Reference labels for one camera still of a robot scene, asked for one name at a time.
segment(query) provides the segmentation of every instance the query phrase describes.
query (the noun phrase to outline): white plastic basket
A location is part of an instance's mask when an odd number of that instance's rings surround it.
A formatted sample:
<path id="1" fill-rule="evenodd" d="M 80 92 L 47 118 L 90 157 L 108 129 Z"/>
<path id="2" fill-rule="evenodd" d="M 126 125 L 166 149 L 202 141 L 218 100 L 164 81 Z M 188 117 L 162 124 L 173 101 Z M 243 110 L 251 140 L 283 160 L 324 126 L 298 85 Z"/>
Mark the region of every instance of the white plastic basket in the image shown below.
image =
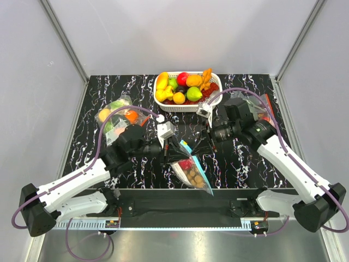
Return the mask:
<path id="1" fill-rule="evenodd" d="M 182 72 L 167 72 L 169 74 L 169 78 L 177 78 L 177 76 Z M 189 75 L 202 75 L 203 72 L 187 72 Z M 155 93 L 157 92 L 157 82 L 158 77 L 155 79 L 154 83 L 154 100 L 165 112 L 196 112 L 198 105 L 165 105 L 157 100 L 155 97 Z M 220 82 L 219 77 L 211 73 L 210 82 L 216 83 L 219 86 L 219 91 L 213 91 L 211 96 L 206 98 L 204 102 L 209 102 L 216 94 L 223 90 L 222 83 Z M 222 96 L 216 98 L 216 100 L 211 104 L 213 108 L 215 108 L 222 101 Z"/>

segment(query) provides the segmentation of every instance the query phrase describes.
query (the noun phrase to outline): black marble surface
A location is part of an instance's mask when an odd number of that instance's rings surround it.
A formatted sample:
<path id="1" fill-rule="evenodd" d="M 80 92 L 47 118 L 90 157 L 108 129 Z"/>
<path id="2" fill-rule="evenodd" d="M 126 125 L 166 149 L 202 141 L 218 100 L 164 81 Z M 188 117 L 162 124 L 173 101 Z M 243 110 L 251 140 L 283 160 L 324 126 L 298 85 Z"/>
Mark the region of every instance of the black marble surface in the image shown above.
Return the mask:
<path id="1" fill-rule="evenodd" d="M 219 77 L 223 89 L 243 87 L 259 95 L 268 94 L 275 118 L 288 143 L 269 75 L 219 75 Z M 122 94 L 129 95 L 134 105 L 163 114 L 175 125 L 178 141 L 183 139 L 190 147 L 194 146 L 200 130 L 196 114 L 163 112 L 153 99 L 155 78 L 156 75 L 91 76 L 65 164 L 64 175 L 92 160 L 99 132 L 94 116 L 100 108 Z M 224 94 L 221 104 L 229 99 L 230 95 L 230 93 Z M 216 116 L 214 122 L 226 119 L 223 106 L 217 107 L 214 111 Z M 150 119 L 145 126 L 147 139 L 154 138 L 156 122 Z M 186 188 L 176 178 L 170 167 L 160 167 L 156 159 L 133 158 L 133 164 L 132 170 L 120 174 L 111 181 L 106 181 L 105 184 L 119 188 Z M 218 153 L 212 157 L 202 157 L 201 164 L 212 188 L 292 187 L 267 160 L 237 140 L 218 145 Z"/>

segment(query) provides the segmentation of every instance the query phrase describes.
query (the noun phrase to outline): bag of nuts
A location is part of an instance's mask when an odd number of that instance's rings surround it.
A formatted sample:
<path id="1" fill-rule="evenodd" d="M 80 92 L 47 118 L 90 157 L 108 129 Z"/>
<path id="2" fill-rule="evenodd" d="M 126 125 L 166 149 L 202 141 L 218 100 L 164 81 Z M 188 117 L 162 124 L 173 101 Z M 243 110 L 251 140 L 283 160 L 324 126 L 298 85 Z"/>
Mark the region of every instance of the bag of nuts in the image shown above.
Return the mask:
<path id="1" fill-rule="evenodd" d="M 185 141 L 180 142 L 180 147 L 184 152 L 191 154 L 191 148 Z M 203 189 L 213 195 L 213 191 L 206 175 L 198 161 L 197 156 L 191 156 L 189 159 L 181 160 L 171 164 L 176 176 L 188 187 Z"/>

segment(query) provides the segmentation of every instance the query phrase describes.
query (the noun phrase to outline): orange fruit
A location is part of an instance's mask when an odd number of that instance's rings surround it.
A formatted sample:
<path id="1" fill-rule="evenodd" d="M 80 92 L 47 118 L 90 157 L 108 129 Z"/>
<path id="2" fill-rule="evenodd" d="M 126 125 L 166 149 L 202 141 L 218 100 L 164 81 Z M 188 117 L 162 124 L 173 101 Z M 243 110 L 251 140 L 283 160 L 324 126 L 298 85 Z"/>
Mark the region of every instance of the orange fruit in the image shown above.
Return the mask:
<path id="1" fill-rule="evenodd" d="M 125 114 L 125 117 L 131 122 L 131 124 L 135 124 L 138 119 L 138 113 L 136 111 L 129 110 Z"/>
<path id="2" fill-rule="evenodd" d="M 185 102 L 185 96 L 180 92 L 175 93 L 172 99 L 177 105 L 181 105 Z"/>

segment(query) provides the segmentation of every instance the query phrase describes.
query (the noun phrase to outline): metal floor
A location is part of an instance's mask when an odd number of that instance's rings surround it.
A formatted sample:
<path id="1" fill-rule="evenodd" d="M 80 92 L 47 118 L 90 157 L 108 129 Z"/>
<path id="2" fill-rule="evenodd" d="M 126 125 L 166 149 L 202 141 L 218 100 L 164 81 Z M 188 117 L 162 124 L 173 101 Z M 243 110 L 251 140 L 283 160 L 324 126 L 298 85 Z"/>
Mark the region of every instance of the metal floor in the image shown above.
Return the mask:
<path id="1" fill-rule="evenodd" d="M 280 221 L 270 221 L 269 231 L 280 226 Z M 46 234 L 38 261 L 78 261 L 67 252 L 64 233 L 64 230 L 51 230 Z M 102 236 L 81 241 L 91 233 L 69 232 L 70 247 L 85 259 L 98 257 L 107 245 Z M 246 237 L 249 233 L 245 232 L 234 234 L 245 237 L 233 236 L 229 232 L 118 231 L 112 235 L 113 251 L 110 250 L 101 261 L 330 261 L 321 233 L 307 232 L 296 221 L 290 221 L 275 236 L 255 239 Z"/>

